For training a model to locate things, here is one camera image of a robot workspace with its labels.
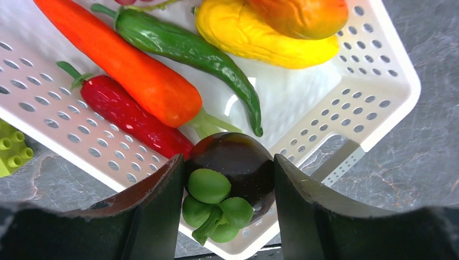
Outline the red yellow toy mango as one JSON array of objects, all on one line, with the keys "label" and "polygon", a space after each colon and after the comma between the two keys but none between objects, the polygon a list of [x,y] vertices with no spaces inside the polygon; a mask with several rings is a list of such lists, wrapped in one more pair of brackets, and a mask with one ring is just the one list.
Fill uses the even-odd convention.
[{"label": "red yellow toy mango", "polygon": [[349,18],[344,0],[252,0],[248,4],[275,31],[302,40],[328,38]]}]

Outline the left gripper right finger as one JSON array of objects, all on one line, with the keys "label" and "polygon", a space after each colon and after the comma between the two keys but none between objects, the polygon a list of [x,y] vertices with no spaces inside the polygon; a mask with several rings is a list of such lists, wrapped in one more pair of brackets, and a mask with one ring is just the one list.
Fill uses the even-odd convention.
[{"label": "left gripper right finger", "polygon": [[458,207],[394,212],[366,205],[274,157],[285,259],[458,259]]}]

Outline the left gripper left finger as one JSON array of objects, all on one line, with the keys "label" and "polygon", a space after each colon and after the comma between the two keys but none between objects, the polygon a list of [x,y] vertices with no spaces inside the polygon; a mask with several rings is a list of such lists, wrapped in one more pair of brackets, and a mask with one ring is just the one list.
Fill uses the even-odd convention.
[{"label": "left gripper left finger", "polygon": [[1,259],[173,259],[183,156],[84,210],[1,203]]}]

